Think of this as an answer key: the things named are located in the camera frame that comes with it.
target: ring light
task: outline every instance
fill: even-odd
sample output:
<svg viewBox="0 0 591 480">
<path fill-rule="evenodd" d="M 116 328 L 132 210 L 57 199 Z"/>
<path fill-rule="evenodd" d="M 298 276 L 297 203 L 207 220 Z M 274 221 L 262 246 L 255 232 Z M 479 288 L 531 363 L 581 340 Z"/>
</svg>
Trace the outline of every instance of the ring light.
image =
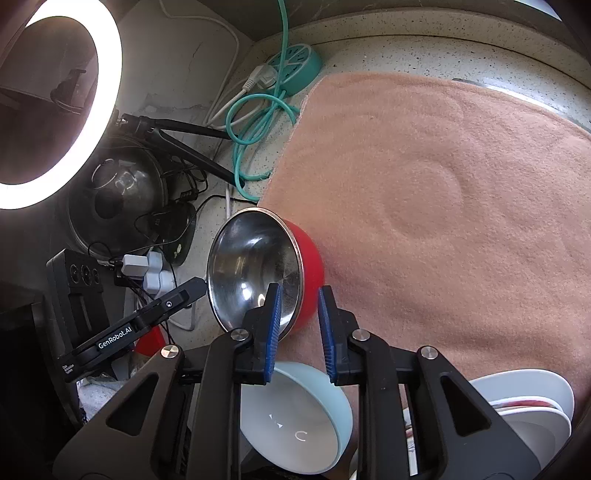
<svg viewBox="0 0 591 480">
<path fill-rule="evenodd" d="M 121 81 L 121 39 L 115 20 L 100 0 L 47 0 L 27 26 L 50 17 L 81 23 L 95 43 L 99 73 L 95 99 L 78 138 L 62 159 L 40 177 L 18 185 L 0 183 L 0 209 L 38 203 L 62 188 L 90 157 L 107 127 Z"/>
</svg>

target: speckled countertop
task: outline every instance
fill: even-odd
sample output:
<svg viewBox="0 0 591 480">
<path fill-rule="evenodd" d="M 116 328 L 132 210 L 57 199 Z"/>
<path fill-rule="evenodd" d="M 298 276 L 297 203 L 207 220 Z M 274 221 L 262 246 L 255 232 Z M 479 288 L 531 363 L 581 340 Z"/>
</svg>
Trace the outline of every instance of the speckled countertop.
<svg viewBox="0 0 591 480">
<path fill-rule="evenodd" d="M 331 73 L 358 70 L 408 72 L 445 79 L 459 77 L 530 96 L 591 127 L 591 90 L 547 64 L 497 46 L 446 37 L 383 35 L 328 41 L 316 44 L 314 48 L 324 62 L 319 78 Z M 312 86 L 292 97 L 290 103 L 300 105 Z M 290 131 L 289 121 L 282 116 L 267 141 L 249 148 L 245 156 L 249 160 L 244 161 L 243 169 L 252 173 L 272 167 L 281 155 Z M 217 159 L 230 168 L 231 145 L 223 145 Z M 260 194 L 265 184 L 265 181 L 249 184 L 248 190 Z M 212 182 L 210 192 L 223 194 L 223 188 L 221 182 Z M 234 211 L 242 206 L 234 203 Z M 198 218 L 189 256 L 177 269 L 179 282 L 205 275 L 209 248 L 224 221 L 224 200 L 211 200 Z M 220 333 L 207 298 L 196 302 L 192 314 L 198 322 L 194 331 L 185 332 L 171 327 L 176 342 L 183 348 L 205 345 Z M 190 315 L 189 310 L 182 311 L 176 314 L 175 319 L 188 324 Z"/>
</svg>

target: metal pot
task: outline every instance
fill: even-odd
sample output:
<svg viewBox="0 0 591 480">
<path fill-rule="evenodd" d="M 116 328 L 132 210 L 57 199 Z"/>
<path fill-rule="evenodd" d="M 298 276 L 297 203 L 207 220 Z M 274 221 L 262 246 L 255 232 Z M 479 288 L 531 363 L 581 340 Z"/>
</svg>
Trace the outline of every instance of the metal pot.
<svg viewBox="0 0 591 480">
<path fill-rule="evenodd" d="M 217 233 L 207 260 L 209 301 L 221 327 L 239 327 L 247 310 L 264 303 L 269 283 L 283 286 L 281 340 L 316 311 L 322 259 L 297 225 L 263 208 L 240 210 Z"/>
</svg>

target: screw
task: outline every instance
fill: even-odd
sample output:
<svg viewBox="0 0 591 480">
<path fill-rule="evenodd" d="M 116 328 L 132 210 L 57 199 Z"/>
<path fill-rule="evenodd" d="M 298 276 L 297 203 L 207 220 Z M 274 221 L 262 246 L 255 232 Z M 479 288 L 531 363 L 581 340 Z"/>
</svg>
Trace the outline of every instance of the screw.
<svg viewBox="0 0 591 480">
<path fill-rule="evenodd" d="M 437 358 L 439 352 L 433 346 L 424 346 L 421 348 L 421 355 L 427 360 L 433 360 L 434 358 Z"/>
<path fill-rule="evenodd" d="M 353 338 L 355 340 L 358 340 L 360 342 L 364 342 L 366 340 L 369 340 L 369 337 L 371 336 L 367 330 L 364 330 L 362 328 L 358 328 L 357 330 L 353 330 L 353 333 L 351 335 L 353 336 Z"/>
<path fill-rule="evenodd" d="M 230 334 L 232 340 L 236 340 L 237 342 L 243 342 L 248 338 L 249 335 L 250 333 L 248 333 L 248 330 L 245 330 L 244 328 L 234 329 Z"/>
<path fill-rule="evenodd" d="M 162 355 L 164 358 L 174 358 L 179 352 L 180 350 L 176 345 L 167 345 L 162 347 L 162 350 L 160 350 L 160 355 Z"/>
</svg>

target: red object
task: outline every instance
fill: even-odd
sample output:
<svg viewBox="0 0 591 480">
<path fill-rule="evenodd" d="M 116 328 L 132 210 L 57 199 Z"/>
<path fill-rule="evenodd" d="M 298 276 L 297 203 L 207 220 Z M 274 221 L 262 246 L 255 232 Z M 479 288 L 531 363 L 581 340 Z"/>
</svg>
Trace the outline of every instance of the red object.
<svg viewBox="0 0 591 480">
<path fill-rule="evenodd" d="M 162 350 L 163 346 L 166 346 L 166 341 L 164 335 L 162 335 L 162 330 L 157 326 L 138 340 L 134 350 L 142 355 L 153 356 Z"/>
<path fill-rule="evenodd" d="M 318 305 L 318 290 L 324 285 L 324 265 L 312 239 L 300 227 L 283 220 L 295 237 L 304 270 L 304 291 L 301 307 L 291 331 L 302 328 L 314 315 Z"/>
</svg>

